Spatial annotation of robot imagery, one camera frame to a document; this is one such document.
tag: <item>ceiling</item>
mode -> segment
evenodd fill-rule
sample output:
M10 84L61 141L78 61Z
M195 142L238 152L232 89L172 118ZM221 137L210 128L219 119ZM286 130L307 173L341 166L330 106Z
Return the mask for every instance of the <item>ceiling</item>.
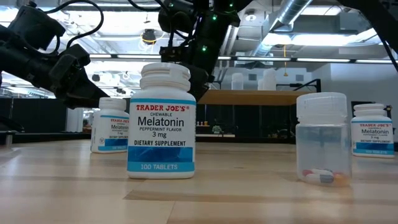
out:
M55 7L56 1L39 0L36 3L42 9ZM167 45L169 34L160 29L157 22L157 12L139 12L126 1L97 1L106 9L104 12L104 24L99 32L82 39L76 40L90 54L158 54L160 46ZM154 4L152 1L136 1L144 4ZM263 41L264 31L262 29L267 15L277 12L280 7L280 0L257 0L250 3L239 15L241 24L236 31L231 28L228 38L225 40L225 48L221 49L222 55L234 55L236 52L250 54ZM8 1L7 5L0 6L0 24L8 26L17 14L17 4ZM352 14L354 17L360 15L354 11L345 9L336 1L332 0L313 0L311 5L304 10L303 16L333 17L342 13ZM100 14L86 6L80 4L70 7L69 10L57 12L50 15L67 29L67 33L61 38L60 50L64 50L70 38L77 34L87 32L97 26ZM255 19L246 19L248 16L255 16ZM364 27L361 19L358 24L350 24L350 27ZM145 29L156 30L157 42L155 45L146 45L141 40L141 34ZM387 55L381 45L379 38L373 34L367 34L364 42L361 39L355 47L339 46L310 46L288 44L274 45L270 53L276 57L310 57L310 58L385 58ZM174 45L183 41L177 35L174 37ZM51 52L55 48L53 41L47 50ZM100 76L100 81L95 82L111 96L129 96L139 89L139 79L141 68L148 62L103 62L95 61L86 67L89 79L94 74ZM284 63L275 63L273 67L283 67ZM310 64L301 64L300 67L311 67ZM3 84L29 85L28 82L12 75L3 75ZM118 93L116 86L126 90L124 94Z

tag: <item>shelf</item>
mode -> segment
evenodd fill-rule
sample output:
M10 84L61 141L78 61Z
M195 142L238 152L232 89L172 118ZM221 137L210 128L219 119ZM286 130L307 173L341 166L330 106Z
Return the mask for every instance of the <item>shelf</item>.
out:
M297 97L308 93L304 91L208 90L198 104L289 106L296 104Z

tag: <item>product label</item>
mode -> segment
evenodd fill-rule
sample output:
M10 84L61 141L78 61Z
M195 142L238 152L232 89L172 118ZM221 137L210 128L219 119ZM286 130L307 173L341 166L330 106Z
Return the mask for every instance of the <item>product label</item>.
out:
M92 141L99 151L127 150L129 137L129 118L123 116L101 115L94 118L95 128Z
M352 121L354 153L394 155L392 121Z
M195 170L195 101L131 99L130 115L128 171Z

